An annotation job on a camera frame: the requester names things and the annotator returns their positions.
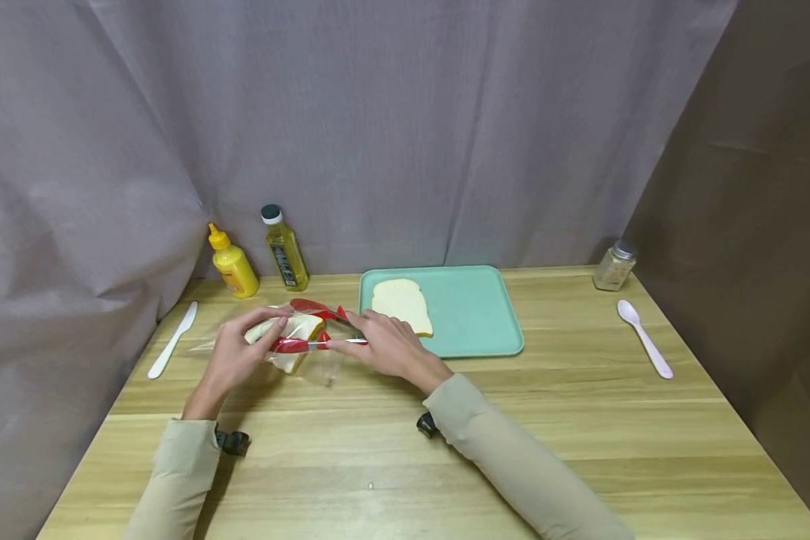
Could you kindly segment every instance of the yellow mustard bottle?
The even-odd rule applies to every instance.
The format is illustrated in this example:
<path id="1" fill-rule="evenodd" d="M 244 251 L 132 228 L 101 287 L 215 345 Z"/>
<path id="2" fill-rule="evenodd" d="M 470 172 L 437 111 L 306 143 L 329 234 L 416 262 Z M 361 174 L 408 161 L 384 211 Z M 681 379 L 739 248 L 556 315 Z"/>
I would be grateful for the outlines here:
<path id="1" fill-rule="evenodd" d="M 257 293 L 258 278 L 248 265 L 246 253 L 231 244 L 228 235 L 219 231 L 213 223 L 208 225 L 210 235 L 207 239 L 216 250 L 213 253 L 213 266 L 222 274 L 222 279 L 231 289 L 231 295 L 235 298 L 248 298 Z"/>
<path id="2" fill-rule="evenodd" d="M 267 245 L 270 246 L 273 261 L 279 267 L 285 290 L 306 290 L 309 286 L 306 262 L 303 262 L 303 255 L 299 252 L 297 235 L 282 217 L 282 209 L 279 205 L 265 205 L 261 209 L 261 218 L 267 226 Z"/>

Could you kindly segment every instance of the bottle label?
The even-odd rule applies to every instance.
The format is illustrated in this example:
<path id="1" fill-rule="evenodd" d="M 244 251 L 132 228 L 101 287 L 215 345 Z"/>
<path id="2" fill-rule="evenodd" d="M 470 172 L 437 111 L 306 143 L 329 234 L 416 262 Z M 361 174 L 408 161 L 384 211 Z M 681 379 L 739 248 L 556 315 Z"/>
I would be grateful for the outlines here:
<path id="1" fill-rule="evenodd" d="M 233 273 L 223 271 L 219 271 L 219 273 L 222 274 L 222 281 L 225 282 L 225 285 L 228 285 L 228 289 L 235 293 L 242 293 L 242 291 L 244 291 L 242 290 L 242 286 L 240 286 L 238 278 L 236 278 Z"/>
<path id="2" fill-rule="evenodd" d="M 279 267 L 279 273 L 282 274 L 282 281 L 285 282 L 287 287 L 296 287 L 297 277 L 291 268 L 291 261 L 288 260 L 285 246 L 282 244 L 270 244 L 270 251 L 273 251 L 273 258 L 276 260 L 276 266 Z"/>

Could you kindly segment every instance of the white bread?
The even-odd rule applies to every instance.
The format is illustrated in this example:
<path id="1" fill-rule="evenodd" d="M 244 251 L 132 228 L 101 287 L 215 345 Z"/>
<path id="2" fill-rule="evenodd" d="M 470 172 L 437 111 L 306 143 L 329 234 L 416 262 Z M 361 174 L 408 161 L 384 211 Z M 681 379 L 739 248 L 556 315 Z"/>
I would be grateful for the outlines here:
<path id="1" fill-rule="evenodd" d="M 273 319 L 265 320 L 265 322 L 261 324 L 252 326 L 252 328 L 246 331 L 246 341 L 250 344 L 255 343 L 261 339 L 261 336 L 263 336 L 275 322 L 276 318 L 274 317 Z M 324 326 L 324 319 L 320 317 L 306 313 L 294 313 L 288 318 L 288 323 L 285 325 L 285 329 L 282 330 L 282 337 L 312 341 L 315 337 L 318 337 L 321 326 Z M 297 354 L 282 354 L 278 352 L 273 360 L 273 364 L 276 368 L 285 371 L 286 374 L 293 375 L 295 371 L 297 371 L 299 363 L 303 362 L 303 358 L 306 355 L 306 352 Z"/>
<path id="2" fill-rule="evenodd" d="M 420 285 L 410 279 L 388 279 L 372 289 L 372 311 L 409 323 L 415 334 L 432 337 L 432 320 Z"/>

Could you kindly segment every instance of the spice jar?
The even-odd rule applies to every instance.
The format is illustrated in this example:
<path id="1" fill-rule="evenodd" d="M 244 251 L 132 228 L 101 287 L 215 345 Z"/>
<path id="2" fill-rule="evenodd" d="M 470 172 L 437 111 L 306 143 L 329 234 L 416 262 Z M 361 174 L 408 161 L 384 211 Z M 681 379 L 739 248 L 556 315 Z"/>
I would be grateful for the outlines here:
<path id="1" fill-rule="evenodd" d="M 594 271 L 594 287 L 600 290 L 619 290 L 627 275 L 636 265 L 636 246 L 625 239 L 612 245 Z"/>

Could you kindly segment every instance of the hand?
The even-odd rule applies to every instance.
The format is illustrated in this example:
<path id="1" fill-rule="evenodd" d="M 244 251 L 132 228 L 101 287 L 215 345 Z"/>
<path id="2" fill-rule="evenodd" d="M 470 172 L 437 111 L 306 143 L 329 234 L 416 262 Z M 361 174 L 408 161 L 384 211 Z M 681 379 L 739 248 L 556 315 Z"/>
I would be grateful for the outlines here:
<path id="1" fill-rule="evenodd" d="M 183 419 L 216 420 L 228 394 L 247 380 L 267 358 L 270 346 L 281 335 L 292 313 L 290 307 L 258 307 L 225 322 L 219 328 L 213 356 L 204 376 L 183 409 Z M 248 329 L 273 317 L 279 317 L 279 320 L 261 339 L 252 345 L 246 342 L 244 335 Z"/>
<path id="2" fill-rule="evenodd" d="M 369 343 L 356 345 L 331 340 L 327 347 L 363 360 L 378 373 L 403 377 L 426 395 L 454 375 L 440 358 L 423 348 L 420 337 L 409 323 L 371 309 L 366 309 L 362 317 L 349 312 L 348 320 L 366 336 Z"/>

